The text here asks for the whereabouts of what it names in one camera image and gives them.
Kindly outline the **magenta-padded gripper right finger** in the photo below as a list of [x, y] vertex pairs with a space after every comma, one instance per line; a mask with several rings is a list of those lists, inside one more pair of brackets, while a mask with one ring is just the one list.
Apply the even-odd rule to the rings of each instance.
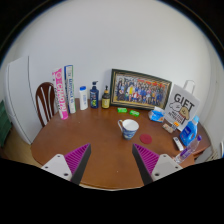
[[136, 160], [142, 181], [145, 185], [182, 169], [182, 167], [167, 154], [158, 155], [138, 144], [132, 146], [132, 154]]

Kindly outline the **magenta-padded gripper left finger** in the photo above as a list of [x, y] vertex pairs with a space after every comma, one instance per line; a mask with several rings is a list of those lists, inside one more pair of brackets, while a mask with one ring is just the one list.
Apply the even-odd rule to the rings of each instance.
[[56, 154], [42, 169], [79, 185], [90, 155], [91, 145], [87, 143], [66, 155]]

